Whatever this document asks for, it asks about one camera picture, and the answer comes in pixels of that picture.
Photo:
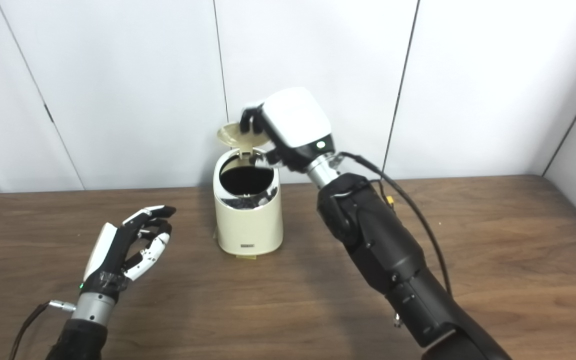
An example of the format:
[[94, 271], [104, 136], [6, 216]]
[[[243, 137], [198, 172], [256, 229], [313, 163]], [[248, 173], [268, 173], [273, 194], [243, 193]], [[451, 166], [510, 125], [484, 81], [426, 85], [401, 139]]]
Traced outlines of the white and black right hand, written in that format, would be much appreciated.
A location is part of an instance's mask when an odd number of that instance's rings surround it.
[[318, 157], [336, 152], [330, 121], [305, 88], [282, 89], [245, 108], [238, 129], [267, 136], [274, 148], [265, 153], [265, 162], [293, 173], [306, 174]]

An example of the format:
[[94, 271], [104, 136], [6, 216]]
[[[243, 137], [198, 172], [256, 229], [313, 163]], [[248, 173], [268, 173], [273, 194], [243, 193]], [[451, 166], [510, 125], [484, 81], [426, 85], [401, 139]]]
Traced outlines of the white and black left hand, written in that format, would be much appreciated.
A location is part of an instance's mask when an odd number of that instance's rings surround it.
[[130, 283], [162, 257], [172, 234], [169, 205], [137, 210], [120, 226], [103, 224], [84, 271], [80, 294], [101, 294], [117, 302]]

